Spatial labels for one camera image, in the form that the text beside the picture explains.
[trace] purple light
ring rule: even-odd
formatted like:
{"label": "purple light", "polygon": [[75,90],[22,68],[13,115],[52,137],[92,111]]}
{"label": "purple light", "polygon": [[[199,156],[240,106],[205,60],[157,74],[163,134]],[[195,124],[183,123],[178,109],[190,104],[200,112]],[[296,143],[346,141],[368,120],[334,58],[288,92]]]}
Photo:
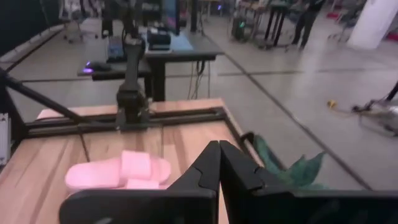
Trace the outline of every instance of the purple light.
{"label": "purple light", "polygon": [[84,73],[91,73],[91,72],[94,72],[94,71],[91,68],[84,68],[83,72]]}

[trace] white pillar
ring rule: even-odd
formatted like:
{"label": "white pillar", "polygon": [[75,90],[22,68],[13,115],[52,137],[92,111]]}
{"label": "white pillar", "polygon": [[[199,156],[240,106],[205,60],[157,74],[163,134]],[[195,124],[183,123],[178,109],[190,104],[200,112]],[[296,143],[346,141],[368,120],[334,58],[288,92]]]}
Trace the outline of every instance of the white pillar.
{"label": "white pillar", "polygon": [[398,0],[368,0],[347,44],[376,49],[397,12]]}

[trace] pink slide sandal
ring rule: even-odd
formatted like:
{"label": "pink slide sandal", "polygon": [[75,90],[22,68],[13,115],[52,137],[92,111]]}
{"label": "pink slide sandal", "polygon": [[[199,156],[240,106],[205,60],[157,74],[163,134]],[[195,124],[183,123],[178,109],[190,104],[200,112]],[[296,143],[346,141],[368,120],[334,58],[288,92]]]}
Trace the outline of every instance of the pink slide sandal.
{"label": "pink slide sandal", "polygon": [[146,152],[123,151],[121,157],[72,166],[65,183],[72,190],[164,189],[170,176],[168,161]]}

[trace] person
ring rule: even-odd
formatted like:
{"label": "person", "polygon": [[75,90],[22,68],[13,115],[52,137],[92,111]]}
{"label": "person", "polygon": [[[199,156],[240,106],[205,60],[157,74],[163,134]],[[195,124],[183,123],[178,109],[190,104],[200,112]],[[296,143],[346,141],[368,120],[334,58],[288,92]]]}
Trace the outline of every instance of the person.
{"label": "person", "polygon": [[294,39],[292,42],[293,46],[297,46],[299,44],[300,36],[304,28],[304,34],[300,44],[300,50],[304,49],[305,45],[308,42],[308,38],[310,37],[312,25],[315,22],[315,19],[317,18],[317,15],[325,1],[326,0],[307,0],[305,2],[302,2],[302,0],[299,0],[298,3],[292,6],[296,7],[303,4],[303,13],[298,18],[295,28]]}

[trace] green plush toy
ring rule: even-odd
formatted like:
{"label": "green plush toy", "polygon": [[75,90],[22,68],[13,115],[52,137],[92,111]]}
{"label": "green plush toy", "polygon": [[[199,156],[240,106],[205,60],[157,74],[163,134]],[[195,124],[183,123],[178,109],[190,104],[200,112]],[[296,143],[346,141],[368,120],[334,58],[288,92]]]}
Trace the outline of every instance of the green plush toy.
{"label": "green plush toy", "polygon": [[325,186],[320,184],[313,184],[321,168],[322,159],[325,155],[324,152],[321,152],[314,158],[308,160],[305,156],[302,156],[287,170],[280,170],[271,159],[271,150],[265,140],[261,136],[255,135],[253,143],[254,149],[259,154],[261,160],[266,166],[266,169],[270,173],[275,174],[285,184],[306,190],[327,189]]}

